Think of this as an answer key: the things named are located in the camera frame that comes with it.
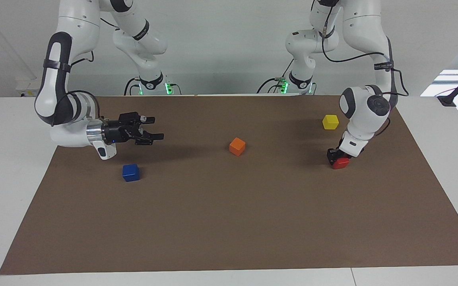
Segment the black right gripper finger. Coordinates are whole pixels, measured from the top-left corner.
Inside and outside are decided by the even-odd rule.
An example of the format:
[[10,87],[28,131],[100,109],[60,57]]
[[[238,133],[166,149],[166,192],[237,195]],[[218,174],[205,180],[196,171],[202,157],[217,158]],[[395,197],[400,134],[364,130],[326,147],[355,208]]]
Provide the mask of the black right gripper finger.
[[142,124],[154,124],[154,116],[142,116],[138,112],[128,112],[120,114],[119,125],[120,126],[138,126]]
[[161,141],[164,139],[163,133],[149,133],[143,131],[140,135],[134,135],[135,145],[153,145],[154,141]]

